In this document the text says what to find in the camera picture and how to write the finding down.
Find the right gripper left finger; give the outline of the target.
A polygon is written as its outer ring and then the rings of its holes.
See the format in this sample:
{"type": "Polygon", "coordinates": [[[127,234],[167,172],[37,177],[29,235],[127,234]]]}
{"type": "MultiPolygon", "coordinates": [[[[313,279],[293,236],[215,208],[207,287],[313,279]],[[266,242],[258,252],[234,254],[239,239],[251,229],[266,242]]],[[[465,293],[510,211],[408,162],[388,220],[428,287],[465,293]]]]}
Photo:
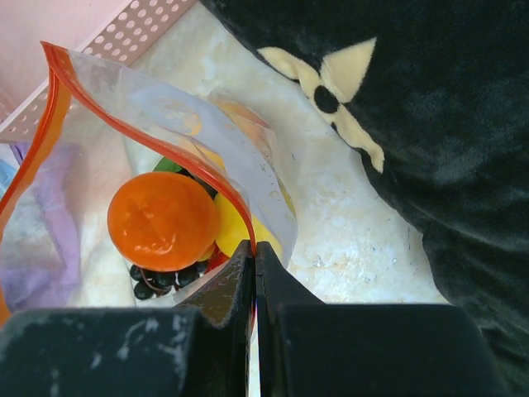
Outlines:
{"type": "Polygon", "coordinates": [[[245,396],[255,258],[241,242],[170,309],[35,309],[1,331],[4,396],[245,396]]]}

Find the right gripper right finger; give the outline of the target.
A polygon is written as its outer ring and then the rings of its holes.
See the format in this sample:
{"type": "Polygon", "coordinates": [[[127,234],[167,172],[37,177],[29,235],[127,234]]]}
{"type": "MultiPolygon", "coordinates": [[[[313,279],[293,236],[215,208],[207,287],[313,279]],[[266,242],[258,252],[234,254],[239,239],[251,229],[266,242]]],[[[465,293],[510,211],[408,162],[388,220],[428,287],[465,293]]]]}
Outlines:
{"type": "Polygon", "coordinates": [[[326,304],[267,242],[255,280],[263,396],[505,396],[479,330],[447,304],[326,304]]]}

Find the dark grape bunch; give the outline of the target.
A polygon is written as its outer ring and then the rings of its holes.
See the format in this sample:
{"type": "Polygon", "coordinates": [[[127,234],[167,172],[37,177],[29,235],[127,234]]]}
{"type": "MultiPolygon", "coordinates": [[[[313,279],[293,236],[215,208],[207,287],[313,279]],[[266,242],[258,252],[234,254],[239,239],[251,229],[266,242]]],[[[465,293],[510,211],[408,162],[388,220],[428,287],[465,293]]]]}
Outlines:
{"type": "Polygon", "coordinates": [[[199,261],[179,271],[153,271],[131,265],[129,276],[135,298],[144,301],[178,292],[204,276],[208,262],[199,261]]]}

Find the yellow lemon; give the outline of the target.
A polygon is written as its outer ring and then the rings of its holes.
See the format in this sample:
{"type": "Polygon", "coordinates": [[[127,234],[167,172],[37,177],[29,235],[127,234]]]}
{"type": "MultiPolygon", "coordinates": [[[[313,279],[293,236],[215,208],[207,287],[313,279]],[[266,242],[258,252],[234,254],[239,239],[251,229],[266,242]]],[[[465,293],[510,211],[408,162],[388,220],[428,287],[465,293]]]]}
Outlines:
{"type": "MultiPolygon", "coordinates": [[[[222,194],[218,193],[214,198],[219,213],[219,233],[216,244],[219,250],[230,257],[243,240],[249,240],[250,236],[246,225],[232,203],[222,194]]],[[[268,230],[255,216],[252,216],[252,226],[255,231],[257,242],[269,242],[278,257],[283,254],[283,248],[278,239],[268,230]]]]}

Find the orange persimmon with green calyx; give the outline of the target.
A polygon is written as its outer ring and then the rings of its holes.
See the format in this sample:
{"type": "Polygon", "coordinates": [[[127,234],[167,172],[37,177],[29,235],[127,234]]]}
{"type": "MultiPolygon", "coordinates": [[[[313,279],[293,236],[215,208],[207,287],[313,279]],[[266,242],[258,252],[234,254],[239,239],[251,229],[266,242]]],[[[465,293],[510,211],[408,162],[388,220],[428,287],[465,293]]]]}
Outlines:
{"type": "Polygon", "coordinates": [[[116,249],[134,265],[182,270],[212,247],[220,216],[209,193],[187,176],[153,171],[128,180],[107,210],[116,249]]]}

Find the clear zip bag orange zipper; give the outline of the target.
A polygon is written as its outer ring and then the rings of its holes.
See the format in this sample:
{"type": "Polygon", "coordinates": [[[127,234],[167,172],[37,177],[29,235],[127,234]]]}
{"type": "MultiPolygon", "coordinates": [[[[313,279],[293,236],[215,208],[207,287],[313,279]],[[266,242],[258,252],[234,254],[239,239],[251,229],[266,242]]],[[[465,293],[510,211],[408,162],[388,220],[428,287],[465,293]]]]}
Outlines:
{"type": "Polygon", "coordinates": [[[49,68],[45,110],[31,141],[11,144],[1,161],[1,242],[21,196],[56,146],[78,150],[65,180],[80,245],[80,285],[64,306],[165,306],[182,301],[207,273],[178,292],[140,301],[132,264],[114,246],[107,210],[128,180],[168,171],[225,196],[250,239],[255,215],[283,248],[287,265],[298,236],[295,210],[276,170],[274,132],[231,101],[186,93],[120,63],[43,44],[49,68]]]}

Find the red cherry sprig green leaves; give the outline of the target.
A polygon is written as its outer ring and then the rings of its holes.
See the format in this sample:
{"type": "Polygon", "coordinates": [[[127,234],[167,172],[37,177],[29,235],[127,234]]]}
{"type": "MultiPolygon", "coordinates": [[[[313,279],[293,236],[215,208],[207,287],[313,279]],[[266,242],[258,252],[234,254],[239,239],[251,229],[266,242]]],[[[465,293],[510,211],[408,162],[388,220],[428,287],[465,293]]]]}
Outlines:
{"type": "Polygon", "coordinates": [[[230,259],[229,256],[226,256],[219,250],[214,251],[212,256],[207,261],[206,273],[215,270],[218,266],[224,265],[230,259]]]}

